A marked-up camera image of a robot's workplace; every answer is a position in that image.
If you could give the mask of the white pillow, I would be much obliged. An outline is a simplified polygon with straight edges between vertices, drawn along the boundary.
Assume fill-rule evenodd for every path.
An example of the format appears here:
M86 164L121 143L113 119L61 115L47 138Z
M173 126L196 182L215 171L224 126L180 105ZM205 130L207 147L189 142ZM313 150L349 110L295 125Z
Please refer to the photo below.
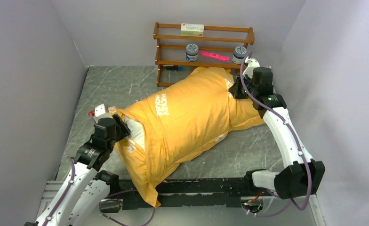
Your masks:
M128 152L132 153L135 149L142 152L145 151L145 133L143 125L128 116L124 119L127 127L130 130L130 134L127 136L126 140L129 143Z

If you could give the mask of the orange Mickey Mouse pillowcase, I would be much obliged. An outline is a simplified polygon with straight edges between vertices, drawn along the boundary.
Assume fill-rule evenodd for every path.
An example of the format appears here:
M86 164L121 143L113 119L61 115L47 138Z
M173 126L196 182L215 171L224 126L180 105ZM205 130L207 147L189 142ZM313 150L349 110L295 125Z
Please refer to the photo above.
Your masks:
M230 70L197 67L185 79L125 109L109 107L140 122L145 151L128 152L126 140L115 144L141 197L157 208L156 186L183 162L189 162L222 141L229 132L264 123L252 100L237 100L228 89L234 84Z

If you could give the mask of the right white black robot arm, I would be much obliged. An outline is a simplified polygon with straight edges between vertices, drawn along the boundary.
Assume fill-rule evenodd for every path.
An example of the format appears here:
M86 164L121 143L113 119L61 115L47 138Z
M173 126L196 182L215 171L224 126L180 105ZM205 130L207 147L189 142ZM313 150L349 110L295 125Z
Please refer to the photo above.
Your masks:
M267 169L247 172L244 191L256 195L261 189L266 189L275 191L281 199L316 194L325 173L325 165L322 161L314 160L301 142L285 100L274 92L272 70L267 67L244 70L229 92L235 99L252 100L253 107L278 145L284 167L279 173Z

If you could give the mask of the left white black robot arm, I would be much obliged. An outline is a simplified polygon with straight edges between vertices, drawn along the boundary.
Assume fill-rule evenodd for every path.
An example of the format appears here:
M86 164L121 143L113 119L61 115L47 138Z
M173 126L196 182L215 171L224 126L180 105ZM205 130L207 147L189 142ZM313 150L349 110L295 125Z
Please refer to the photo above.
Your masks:
M126 123L117 115L102 114L95 118L94 133L89 141L69 157L71 171L51 203L27 226L79 226L105 198L120 191L119 177L101 170L116 142L130 134Z

